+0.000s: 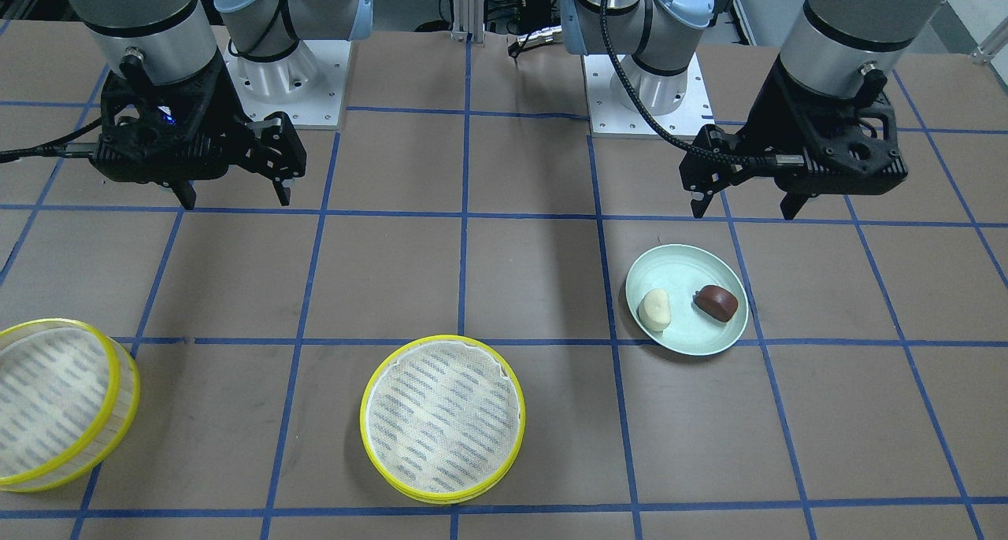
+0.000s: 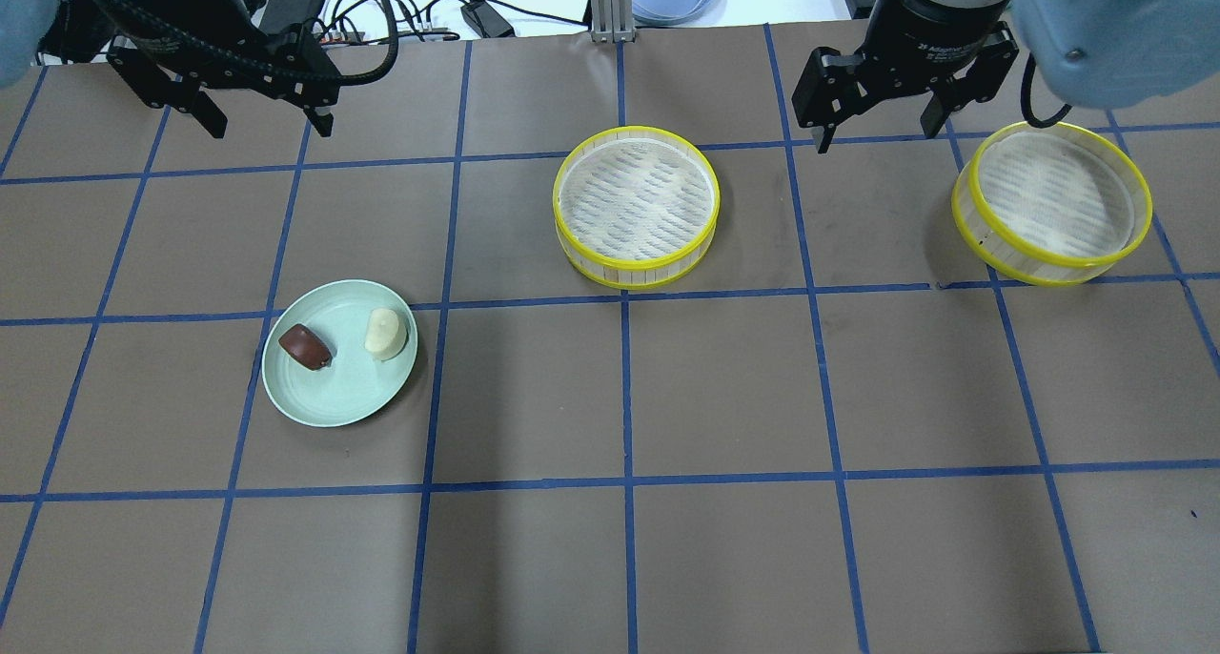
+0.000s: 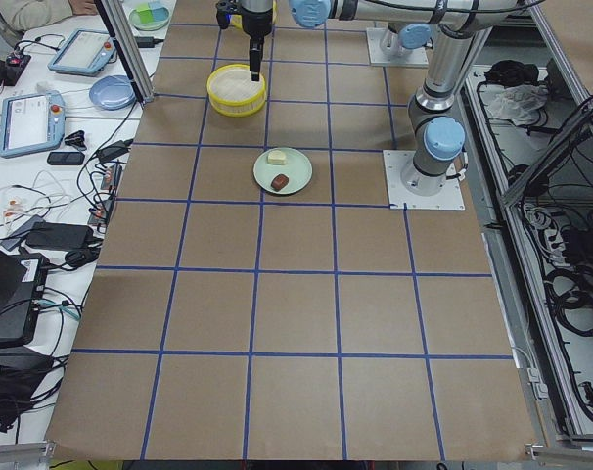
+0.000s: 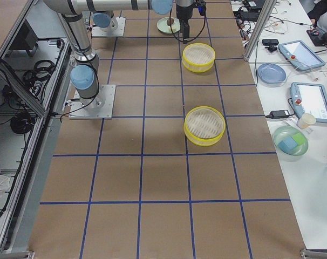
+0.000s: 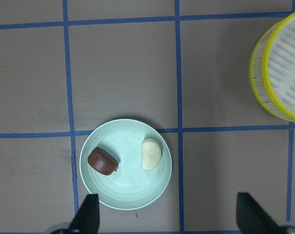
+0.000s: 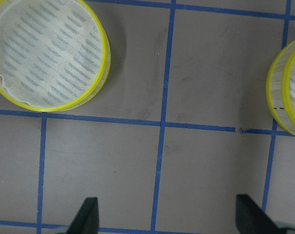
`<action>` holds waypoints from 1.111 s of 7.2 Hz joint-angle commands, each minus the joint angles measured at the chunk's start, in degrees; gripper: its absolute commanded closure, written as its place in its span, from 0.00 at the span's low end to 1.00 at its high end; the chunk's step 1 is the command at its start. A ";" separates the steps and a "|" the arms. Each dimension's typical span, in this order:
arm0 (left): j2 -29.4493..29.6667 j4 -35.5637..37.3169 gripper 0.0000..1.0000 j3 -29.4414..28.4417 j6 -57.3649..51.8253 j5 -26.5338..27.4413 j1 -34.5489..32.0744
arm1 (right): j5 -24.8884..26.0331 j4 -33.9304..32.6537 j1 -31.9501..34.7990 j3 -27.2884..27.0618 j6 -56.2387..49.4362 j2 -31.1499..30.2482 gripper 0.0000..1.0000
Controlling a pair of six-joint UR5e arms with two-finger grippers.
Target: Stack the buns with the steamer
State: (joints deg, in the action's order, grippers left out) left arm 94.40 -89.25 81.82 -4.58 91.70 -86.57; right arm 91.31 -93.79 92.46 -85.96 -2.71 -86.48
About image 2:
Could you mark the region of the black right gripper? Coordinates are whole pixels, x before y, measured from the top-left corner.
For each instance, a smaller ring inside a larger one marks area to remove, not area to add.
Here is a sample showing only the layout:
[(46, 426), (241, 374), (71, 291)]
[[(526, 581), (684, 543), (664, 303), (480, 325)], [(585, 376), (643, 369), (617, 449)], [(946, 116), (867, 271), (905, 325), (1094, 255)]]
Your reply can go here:
[(817, 154), (830, 151), (838, 124), (889, 99), (931, 93), (920, 115), (927, 140), (967, 104), (994, 99), (1020, 52), (1006, 21), (963, 41), (949, 41), (946, 31), (939, 37), (869, 32), (855, 51), (814, 49), (792, 92), (792, 110), (798, 124), (813, 124)]

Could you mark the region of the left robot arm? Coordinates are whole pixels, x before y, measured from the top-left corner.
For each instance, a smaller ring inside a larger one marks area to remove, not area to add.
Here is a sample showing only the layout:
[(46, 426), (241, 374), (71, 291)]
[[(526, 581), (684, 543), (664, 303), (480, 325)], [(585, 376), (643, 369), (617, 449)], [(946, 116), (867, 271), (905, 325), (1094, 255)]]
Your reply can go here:
[[(326, 0), (128, 0), (192, 37), (274, 68), (332, 74), (316, 40)], [(30, 72), (37, 55), (85, 63), (104, 55), (134, 96), (152, 110), (192, 116), (216, 138), (228, 120), (212, 90), (249, 90), (301, 109), (318, 135), (331, 135), (339, 88), (249, 72), (216, 52), (140, 23), (101, 0), (2, 0), (2, 85)]]

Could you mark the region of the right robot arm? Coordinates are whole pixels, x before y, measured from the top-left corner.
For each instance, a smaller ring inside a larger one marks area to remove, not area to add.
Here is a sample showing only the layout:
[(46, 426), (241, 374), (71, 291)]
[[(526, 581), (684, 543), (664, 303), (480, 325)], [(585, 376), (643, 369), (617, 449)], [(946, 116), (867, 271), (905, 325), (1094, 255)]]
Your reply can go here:
[(863, 45), (817, 48), (791, 102), (826, 153), (845, 120), (928, 96), (921, 132), (988, 102), (1020, 52), (1021, 116), (1037, 129), (1076, 109), (1122, 110), (1218, 73), (1219, 0), (876, 0)]

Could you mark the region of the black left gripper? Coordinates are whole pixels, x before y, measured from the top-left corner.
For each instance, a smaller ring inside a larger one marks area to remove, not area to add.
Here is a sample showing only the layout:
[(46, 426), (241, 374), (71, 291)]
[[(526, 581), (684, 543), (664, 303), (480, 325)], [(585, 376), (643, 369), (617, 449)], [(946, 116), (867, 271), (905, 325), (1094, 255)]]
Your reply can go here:
[(266, 33), (243, 4), (109, 4), (105, 13), (143, 62), (179, 73), (170, 104), (221, 140), (228, 120), (204, 84), (249, 89), (273, 98), (303, 98), (303, 112), (318, 137), (333, 135), (332, 106), (342, 73), (318, 46), (305, 21)]

